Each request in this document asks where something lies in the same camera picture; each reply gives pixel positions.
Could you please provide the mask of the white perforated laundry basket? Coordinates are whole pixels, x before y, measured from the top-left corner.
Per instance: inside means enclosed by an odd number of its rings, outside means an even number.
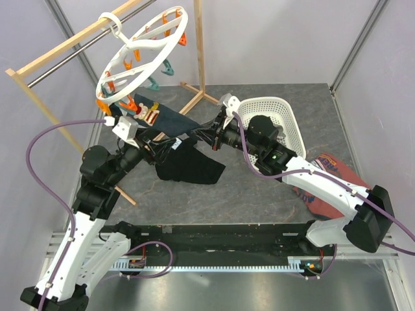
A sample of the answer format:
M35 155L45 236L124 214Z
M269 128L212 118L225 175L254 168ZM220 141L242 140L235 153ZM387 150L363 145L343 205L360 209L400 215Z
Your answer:
M248 98L241 101L237 113L245 130L252 117L269 117L274 126L282 127L282 133L278 134L278 142L295 151L298 156L306 158L307 152L298 123L291 105L286 100L279 97Z

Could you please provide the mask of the dark navy sock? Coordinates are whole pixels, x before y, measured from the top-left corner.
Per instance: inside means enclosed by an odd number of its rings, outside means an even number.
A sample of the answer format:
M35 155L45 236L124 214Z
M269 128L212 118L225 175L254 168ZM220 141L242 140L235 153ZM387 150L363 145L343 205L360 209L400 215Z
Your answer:
M163 132L168 137L189 134L191 130L201 127L185 115L138 93L134 95L134 103L137 106L134 120L140 126Z

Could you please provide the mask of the red printed t-shirt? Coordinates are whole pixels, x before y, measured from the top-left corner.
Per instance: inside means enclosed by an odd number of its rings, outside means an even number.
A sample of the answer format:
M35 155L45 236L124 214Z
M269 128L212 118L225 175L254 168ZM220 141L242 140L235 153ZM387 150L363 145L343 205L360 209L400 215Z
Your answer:
M344 180L345 183L349 183L350 187L352 185L364 187L367 189L371 189L372 187L369 186L366 182L364 182L347 164L343 163L339 158L331 155L327 152L322 152L314 159L310 161L310 163L320 170L331 174L338 179ZM332 198L333 195L331 194L328 196L329 191L333 191L335 194L343 195L345 190L338 186L337 184L333 183L332 181L327 180L326 178L321 179L328 188L324 188L324 196ZM342 218L344 215L337 210L334 206L330 203L326 202L325 199L321 197L321 195L317 194L316 191L309 192L308 190L304 190L303 188L293 187L292 191L304 202L307 210L319 220L331 220L336 218Z

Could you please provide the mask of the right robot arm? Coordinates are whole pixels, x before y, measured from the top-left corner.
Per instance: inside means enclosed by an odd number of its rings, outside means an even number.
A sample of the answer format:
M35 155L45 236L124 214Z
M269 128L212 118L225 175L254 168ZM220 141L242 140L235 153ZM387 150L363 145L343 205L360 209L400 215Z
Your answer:
M252 168L265 179L274 179L304 190L341 213L340 218L311 221L304 235L297 238L298 250L312 255L328 244L350 242L367 253L375 253L392 225L393 208L389 193L381 186L369 189L340 179L312 165L277 140L281 126L270 117L256 115L247 126L239 116L230 124L220 112L207 125L192 134L219 150L226 144L256 156Z

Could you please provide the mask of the white round clip hanger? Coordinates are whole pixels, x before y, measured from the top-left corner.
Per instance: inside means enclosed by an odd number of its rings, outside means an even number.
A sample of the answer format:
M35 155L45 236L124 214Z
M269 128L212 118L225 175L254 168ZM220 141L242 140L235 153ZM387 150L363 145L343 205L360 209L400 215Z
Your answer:
M146 22L133 35L122 32L121 20L105 12L112 36L122 44L103 69L95 89L96 103L101 111L110 115L110 105L118 104L133 113L132 93L163 65L172 50L184 39L188 14L181 6L173 6Z

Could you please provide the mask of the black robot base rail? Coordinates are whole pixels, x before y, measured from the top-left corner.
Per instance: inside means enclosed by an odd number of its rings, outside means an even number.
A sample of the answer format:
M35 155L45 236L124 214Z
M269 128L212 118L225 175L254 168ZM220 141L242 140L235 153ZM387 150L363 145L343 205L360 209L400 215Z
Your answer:
M132 245L166 243L170 250L147 246L148 264L175 266L261 266L286 264L289 257L325 257L333 246L316 247L305 238L306 224L106 225L103 233L122 232Z

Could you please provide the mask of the black folded garment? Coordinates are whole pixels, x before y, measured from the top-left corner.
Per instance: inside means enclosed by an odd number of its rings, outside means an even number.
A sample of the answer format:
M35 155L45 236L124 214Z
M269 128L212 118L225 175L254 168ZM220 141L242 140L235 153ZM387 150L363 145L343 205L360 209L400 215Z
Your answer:
M199 151L196 143L192 138L177 137L164 162L155 164L157 176L164 181L216 184L226 166Z

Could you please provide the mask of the metal rack rod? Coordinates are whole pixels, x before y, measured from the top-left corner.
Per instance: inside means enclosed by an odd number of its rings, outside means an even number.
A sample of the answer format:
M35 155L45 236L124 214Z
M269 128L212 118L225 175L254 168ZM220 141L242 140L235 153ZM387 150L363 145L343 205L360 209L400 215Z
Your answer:
M109 28L104 29L98 36L95 36L93 39L89 40L86 44L81 45L79 48L76 48L69 56L65 57L63 60L59 61L57 64L53 65L51 68L46 70L40 76L35 78L28 84L29 88L32 88L38 85L41 81L45 80L48 76L52 75L54 72L59 70L65 64L69 63L72 59L77 58L78 56L84 55L84 51L90 48L92 45L96 44L98 41L107 36L111 30Z

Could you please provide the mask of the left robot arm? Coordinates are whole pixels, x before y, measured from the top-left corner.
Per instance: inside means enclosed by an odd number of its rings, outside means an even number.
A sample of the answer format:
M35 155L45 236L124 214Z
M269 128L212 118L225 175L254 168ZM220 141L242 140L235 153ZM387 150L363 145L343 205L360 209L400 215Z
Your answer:
M86 258L120 196L115 184L142 160L162 163L177 142L175 138L153 141L144 129L139 133L115 155L99 145L84 152L81 187L73 205L64 205L69 214L67 231L44 276L23 290L22 302L37 310L85 310L113 264L123 255L140 252L143 244L138 227L120 222L92 258Z

